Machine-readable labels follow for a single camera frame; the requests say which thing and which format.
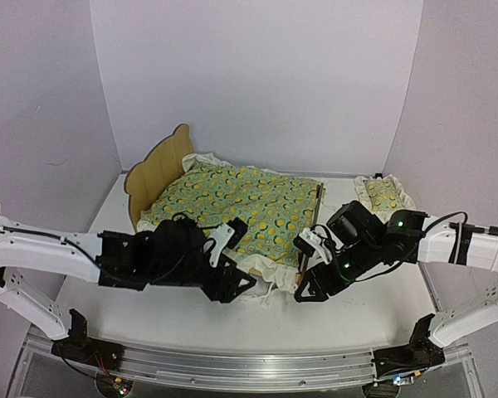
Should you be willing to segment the lemon print ruffled mattress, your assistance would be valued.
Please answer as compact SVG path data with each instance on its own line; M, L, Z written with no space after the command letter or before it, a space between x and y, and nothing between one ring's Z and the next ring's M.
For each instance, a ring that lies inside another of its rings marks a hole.
M205 229L240 218L247 233L228 251L238 269L293 294L300 279L300 251L293 240L314 223L320 183L232 165L211 153L190 153L182 166L183 175L142 211L139 231L152 231L179 212Z

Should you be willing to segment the wooden pet bed frame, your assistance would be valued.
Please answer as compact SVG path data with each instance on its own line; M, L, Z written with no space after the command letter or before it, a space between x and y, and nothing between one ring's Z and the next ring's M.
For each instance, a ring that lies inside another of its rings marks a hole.
M143 162L132 167L126 178L124 189L129 196L129 216L137 231L139 231L138 221L142 211L148 210L164 189L183 175L182 161L190 153L195 153L190 138L190 128L186 124L181 124L173 134L157 144ZM320 183L313 225L317 220L321 188ZM210 235L212 227L203 229L205 235ZM305 268L306 258L300 252L299 273Z

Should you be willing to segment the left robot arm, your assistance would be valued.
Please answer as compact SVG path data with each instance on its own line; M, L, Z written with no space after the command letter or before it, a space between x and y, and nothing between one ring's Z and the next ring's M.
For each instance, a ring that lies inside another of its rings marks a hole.
M247 224L239 218L201 227L183 213L133 235L44 230L0 214L0 302L57 341L84 336L85 317L30 287L23 269L112 289L198 288L212 302L230 303L256 284L227 254L246 233Z

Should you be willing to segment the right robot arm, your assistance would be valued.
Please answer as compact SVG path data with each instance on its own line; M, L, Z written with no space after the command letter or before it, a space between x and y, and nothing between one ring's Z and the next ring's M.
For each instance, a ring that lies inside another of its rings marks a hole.
M324 302L350 285L374 278L371 269L387 265L392 273L405 263L443 263L498 274L498 226L454 222L451 215L399 210L381 221L359 201L337 210L323 226L305 228L295 246L316 265L302 272L295 300ZM425 327L423 342L444 348L498 322L498 284L450 311L417 321Z

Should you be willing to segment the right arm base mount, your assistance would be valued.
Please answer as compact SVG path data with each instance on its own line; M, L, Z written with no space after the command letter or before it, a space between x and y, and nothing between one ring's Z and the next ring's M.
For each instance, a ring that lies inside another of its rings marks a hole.
M371 362L375 366L377 379L388 380L395 376L407 376L445 362L443 349L429 339L429 327L433 318L432 313L420 318L407 344L373 352Z

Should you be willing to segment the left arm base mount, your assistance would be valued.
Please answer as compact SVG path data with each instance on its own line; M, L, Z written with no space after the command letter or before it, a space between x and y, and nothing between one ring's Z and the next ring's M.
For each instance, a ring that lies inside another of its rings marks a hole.
M123 360L124 346L90 337L86 318L75 309L71 309L69 314L71 325L67 329L68 334L52 343L51 354L68 362L97 366L106 371L118 371Z

